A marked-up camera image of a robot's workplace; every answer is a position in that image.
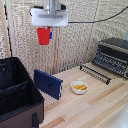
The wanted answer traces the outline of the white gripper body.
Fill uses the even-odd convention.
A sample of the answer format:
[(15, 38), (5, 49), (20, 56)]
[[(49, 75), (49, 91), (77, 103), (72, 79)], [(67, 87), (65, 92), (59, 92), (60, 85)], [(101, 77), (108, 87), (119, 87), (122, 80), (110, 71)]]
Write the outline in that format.
[(48, 14), (44, 9), (31, 8), (30, 15), (34, 26), (66, 27), (68, 24), (68, 14), (65, 11)]

